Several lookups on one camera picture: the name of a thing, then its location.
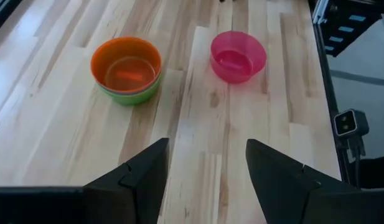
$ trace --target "wooden table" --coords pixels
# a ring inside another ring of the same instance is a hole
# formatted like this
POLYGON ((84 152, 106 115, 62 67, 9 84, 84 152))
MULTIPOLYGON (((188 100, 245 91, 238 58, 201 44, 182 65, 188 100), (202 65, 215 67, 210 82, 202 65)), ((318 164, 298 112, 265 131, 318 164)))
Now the wooden table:
POLYGON ((245 161, 255 138, 340 178, 306 0, 23 0, 0 30, 0 185, 83 185, 161 137, 171 170, 160 222, 264 223, 245 161), (240 30, 266 69, 227 85, 210 68, 216 34, 240 30), (165 59, 148 103, 95 85, 104 41, 137 35, 165 59))

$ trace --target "green bowl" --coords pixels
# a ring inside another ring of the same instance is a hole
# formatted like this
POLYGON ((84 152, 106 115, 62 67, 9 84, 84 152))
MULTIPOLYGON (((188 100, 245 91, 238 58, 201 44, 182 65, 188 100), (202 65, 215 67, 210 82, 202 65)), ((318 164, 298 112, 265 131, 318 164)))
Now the green bowl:
POLYGON ((146 102, 148 99, 150 99, 150 97, 152 97, 157 92, 160 86, 161 77, 162 75, 160 74, 160 77, 157 79, 157 81, 153 85, 151 85, 149 88, 135 95, 119 95, 119 94, 112 93, 110 91, 105 90, 100 85, 99 87, 107 95, 111 96, 113 101, 121 105, 138 105, 146 102))

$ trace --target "stacked bowls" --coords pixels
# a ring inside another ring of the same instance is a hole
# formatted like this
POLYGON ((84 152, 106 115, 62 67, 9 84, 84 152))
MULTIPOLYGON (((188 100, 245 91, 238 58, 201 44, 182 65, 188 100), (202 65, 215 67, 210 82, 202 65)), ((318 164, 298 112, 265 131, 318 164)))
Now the stacked bowls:
POLYGON ((161 80, 160 53, 137 37, 109 40, 92 56, 91 71, 99 87, 122 105, 150 99, 161 80))

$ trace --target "orange bowl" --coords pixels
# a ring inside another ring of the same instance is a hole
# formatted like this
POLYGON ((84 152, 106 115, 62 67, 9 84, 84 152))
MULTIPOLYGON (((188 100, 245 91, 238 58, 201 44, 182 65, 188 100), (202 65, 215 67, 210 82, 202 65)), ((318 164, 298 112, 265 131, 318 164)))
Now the orange bowl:
POLYGON ((120 37, 100 46, 91 59, 97 83, 112 93, 137 93, 151 86, 161 71, 157 48, 137 37, 120 37))

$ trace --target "bowl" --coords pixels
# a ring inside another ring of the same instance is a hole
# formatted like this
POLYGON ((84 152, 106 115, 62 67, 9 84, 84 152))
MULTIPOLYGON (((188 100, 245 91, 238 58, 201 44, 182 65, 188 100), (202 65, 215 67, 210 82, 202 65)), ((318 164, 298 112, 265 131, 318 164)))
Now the bowl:
POLYGON ((161 76, 157 79, 155 83, 153 83, 152 86, 145 89, 144 91, 141 91, 133 95, 116 94, 106 90, 101 85, 99 87, 107 95, 111 96, 113 101, 115 101, 116 103, 119 103, 121 105, 138 105, 146 102, 148 99, 150 99, 150 97, 152 97, 157 92, 160 85, 160 81, 161 81, 161 76))
POLYGON ((266 52, 254 37, 228 31, 213 39, 210 63, 221 79, 228 83, 242 83, 265 67, 266 52))
POLYGON ((91 71, 107 93, 139 94, 157 83, 161 56, 157 48, 143 39, 120 37, 107 41, 96 50, 91 71))

